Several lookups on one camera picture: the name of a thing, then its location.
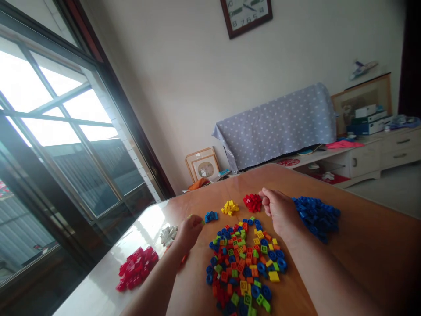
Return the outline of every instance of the clock face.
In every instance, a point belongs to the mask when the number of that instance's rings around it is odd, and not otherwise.
[[[269,0],[226,0],[232,30],[235,31],[269,13]]]

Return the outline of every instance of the orange cloth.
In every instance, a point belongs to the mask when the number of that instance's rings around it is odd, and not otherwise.
[[[195,183],[193,183],[191,186],[189,186],[189,190],[193,191],[193,190],[197,190],[200,189],[204,184],[208,183],[209,180],[205,179],[205,178],[200,178],[199,180],[197,180]]]

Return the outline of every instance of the floor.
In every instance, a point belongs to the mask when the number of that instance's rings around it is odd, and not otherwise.
[[[366,180],[346,190],[421,219],[421,162],[385,170],[381,179]]]

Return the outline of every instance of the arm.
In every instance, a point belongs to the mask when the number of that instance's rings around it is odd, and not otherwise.
[[[202,231],[202,218],[191,215],[181,223],[175,241],[140,286],[123,316],[165,315],[178,267]]]
[[[259,194],[319,315],[382,315],[365,289],[305,227],[289,197],[265,188]]]

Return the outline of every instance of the table surface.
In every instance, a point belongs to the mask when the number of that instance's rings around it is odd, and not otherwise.
[[[118,315],[133,297],[131,291],[119,293],[115,290],[119,282],[118,270],[126,257],[139,246],[152,245],[161,258],[165,250],[160,244],[161,229],[180,224],[190,214],[204,217],[209,211],[217,211],[219,221],[203,228],[176,277],[167,314],[221,315],[212,288],[205,281],[205,269],[212,257],[209,242],[226,224],[233,226],[243,218],[250,218],[243,198],[246,194],[257,194],[263,186],[278,189],[291,197],[320,198],[339,208],[342,211],[339,232],[329,237],[326,247],[382,307],[392,312],[403,310],[421,266],[421,222],[293,170],[269,164],[150,206],[55,315]],[[221,207],[228,200],[234,200],[240,206],[235,216],[221,213]],[[264,212],[254,216],[270,235],[276,236],[270,218]],[[281,238],[278,243],[285,252],[288,271],[281,275],[280,283],[264,281],[273,293],[272,315],[316,315],[288,249]],[[247,245],[251,244],[253,239],[249,232]],[[258,313],[264,313],[262,308],[258,308]]]

